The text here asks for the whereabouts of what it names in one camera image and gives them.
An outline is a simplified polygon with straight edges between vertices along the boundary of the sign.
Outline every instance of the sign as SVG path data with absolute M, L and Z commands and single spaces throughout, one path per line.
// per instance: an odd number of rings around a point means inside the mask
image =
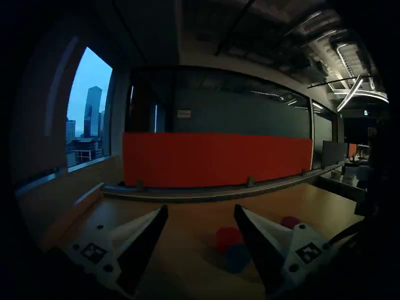
M 190 109 L 178 109 L 178 119 L 189 119 L 192 111 Z

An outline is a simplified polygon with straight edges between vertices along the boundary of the red ball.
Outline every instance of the red ball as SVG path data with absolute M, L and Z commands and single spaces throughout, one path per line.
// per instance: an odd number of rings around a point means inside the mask
M 297 224 L 300 224 L 300 220 L 296 218 L 295 216 L 285 216 L 281 221 L 280 224 L 282 226 L 285 226 L 289 229 L 295 228 Z
M 225 255 L 228 248 L 243 242 L 243 236 L 235 227 L 221 227 L 216 232 L 216 248 L 219 253 Z

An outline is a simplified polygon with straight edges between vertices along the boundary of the skyscraper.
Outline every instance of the skyscraper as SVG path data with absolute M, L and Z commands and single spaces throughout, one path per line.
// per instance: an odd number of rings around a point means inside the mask
M 103 110 L 98 115 L 98 137 L 100 139 L 103 139 L 104 113 L 105 113 L 105 111 Z
M 83 136 L 85 138 L 95 137 L 99 134 L 99 107 L 102 91 L 98 86 L 87 90 L 83 120 Z
M 75 139 L 75 120 L 68 120 L 67 118 L 65 128 L 66 128 L 66 133 L 65 133 L 66 142 L 69 143 L 70 141 Z

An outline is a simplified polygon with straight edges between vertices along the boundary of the building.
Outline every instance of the building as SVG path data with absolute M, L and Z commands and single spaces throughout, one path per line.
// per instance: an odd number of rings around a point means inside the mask
M 65 129 L 66 142 L 69 143 L 70 141 L 75 139 L 75 120 L 66 119 Z
M 73 167 L 104 156 L 103 143 L 97 137 L 77 138 L 66 146 L 67 165 Z
M 103 110 L 98 115 L 98 137 L 100 139 L 103 139 L 104 114 L 105 114 L 105 111 Z
M 99 135 L 99 107 L 102 91 L 98 86 L 93 86 L 87 90 L 83 121 L 83 136 L 85 138 Z

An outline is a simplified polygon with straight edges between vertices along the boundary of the wooden table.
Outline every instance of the wooden table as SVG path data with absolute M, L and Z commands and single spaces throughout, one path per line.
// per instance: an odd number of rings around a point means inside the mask
M 228 273 L 215 250 L 216 231 L 237 227 L 235 204 L 277 223 L 285 216 L 297 217 L 327 239 L 362 218 L 354 215 L 355 202 L 306 183 L 235 200 L 169 204 L 168 221 L 137 288 L 137 299 L 265 299 L 252 263 L 242 273 Z M 59 245 L 85 227 L 102 224 L 112 229 L 160 206 L 105 198 L 73 225 Z

